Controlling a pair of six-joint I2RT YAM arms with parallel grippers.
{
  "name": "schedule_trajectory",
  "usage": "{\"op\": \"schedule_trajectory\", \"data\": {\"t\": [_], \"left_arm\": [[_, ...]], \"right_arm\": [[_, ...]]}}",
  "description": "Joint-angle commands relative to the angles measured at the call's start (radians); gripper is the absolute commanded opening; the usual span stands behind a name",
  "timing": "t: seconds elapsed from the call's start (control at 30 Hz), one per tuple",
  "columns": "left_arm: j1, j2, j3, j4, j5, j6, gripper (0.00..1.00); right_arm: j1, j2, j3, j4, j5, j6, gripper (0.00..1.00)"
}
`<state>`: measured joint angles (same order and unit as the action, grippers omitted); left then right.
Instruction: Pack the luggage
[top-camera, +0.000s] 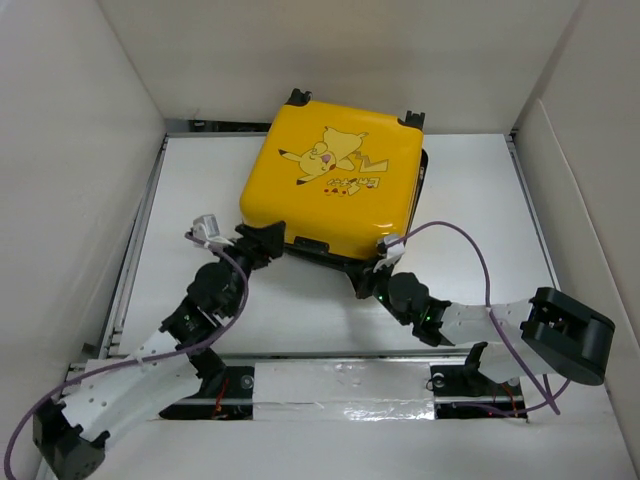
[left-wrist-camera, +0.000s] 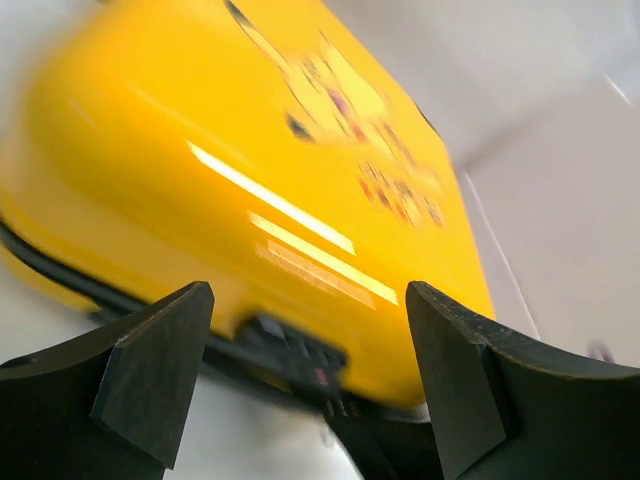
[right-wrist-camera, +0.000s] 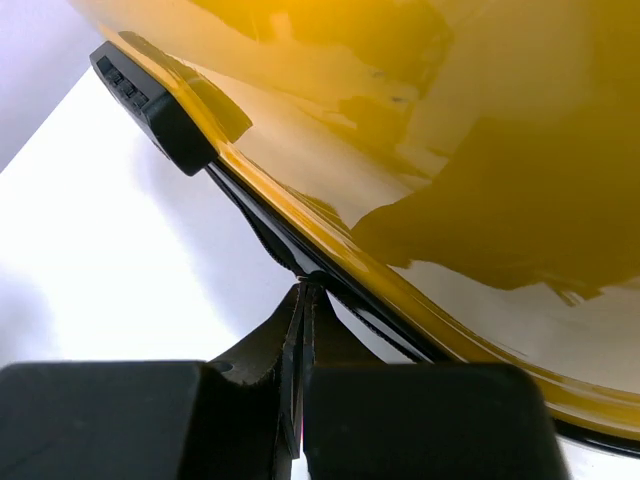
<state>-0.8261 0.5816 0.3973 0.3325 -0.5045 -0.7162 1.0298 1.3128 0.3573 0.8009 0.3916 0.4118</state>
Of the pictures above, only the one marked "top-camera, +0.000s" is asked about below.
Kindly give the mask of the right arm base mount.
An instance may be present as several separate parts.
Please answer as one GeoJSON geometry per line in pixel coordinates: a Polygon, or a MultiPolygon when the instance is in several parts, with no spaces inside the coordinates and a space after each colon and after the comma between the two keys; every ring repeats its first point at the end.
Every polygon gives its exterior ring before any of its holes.
{"type": "Polygon", "coordinates": [[[495,383],[464,365],[433,365],[426,389],[433,394],[437,420],[527,418],[519,383],[495,383]]]}

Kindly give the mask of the yellow Pikachu suitcase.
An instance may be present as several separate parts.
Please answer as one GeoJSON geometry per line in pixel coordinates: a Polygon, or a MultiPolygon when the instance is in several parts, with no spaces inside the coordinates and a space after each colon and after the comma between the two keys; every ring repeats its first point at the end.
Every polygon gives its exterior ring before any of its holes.
{"type": "Polygon", "coordinates": [[[428,164],[424,122],[293,89],[240,196],[244,222],[285,222],[286,247],[321,263],[373,257],[379,240],[411,227],[428,164]]]}

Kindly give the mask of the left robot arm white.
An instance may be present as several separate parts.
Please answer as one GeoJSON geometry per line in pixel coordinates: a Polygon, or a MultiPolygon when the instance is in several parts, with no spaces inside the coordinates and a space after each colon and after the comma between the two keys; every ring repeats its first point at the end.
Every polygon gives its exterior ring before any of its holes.
{"type": "Polygon", "coordinates": [[[58,479],[86,479],[126,432],[175,402],[216,394],[226,366],[212,346],[240,318],[253,271],[282,256],[286,224],[236,226],[220,236],[212,215],[194,220],[185,237],[215,261],[200,267],[178,307],[134,352],[75,378],[78,389],[48,396],[35,409],[33,442],[58,479]]]}

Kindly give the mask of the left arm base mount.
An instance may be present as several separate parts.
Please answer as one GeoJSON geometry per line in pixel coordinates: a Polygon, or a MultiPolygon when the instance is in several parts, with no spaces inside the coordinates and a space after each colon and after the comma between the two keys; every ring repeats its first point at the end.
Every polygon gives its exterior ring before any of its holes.
{"type": "Polygon", "coordinates": [[[255,368],[250,365],[228,366],[216,390],[201,388],[159,413],[164,420],[234,421],[253,419],[255,368]]]}

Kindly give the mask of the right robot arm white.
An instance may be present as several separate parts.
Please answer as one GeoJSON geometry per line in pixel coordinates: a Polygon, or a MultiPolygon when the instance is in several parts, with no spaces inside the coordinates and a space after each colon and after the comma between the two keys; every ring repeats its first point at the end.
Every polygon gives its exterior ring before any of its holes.
{"type": "Polygon", "coordinates": [[[413,273],[364,267],[347,274],[359,299],[373,297],[431,347],[471,345],[462,381],[474,393],[528,374],[558,375],[599,386],[615,325],[605,315],[551,287],[530,299],[464,305],[433,297],[413,273]]]}

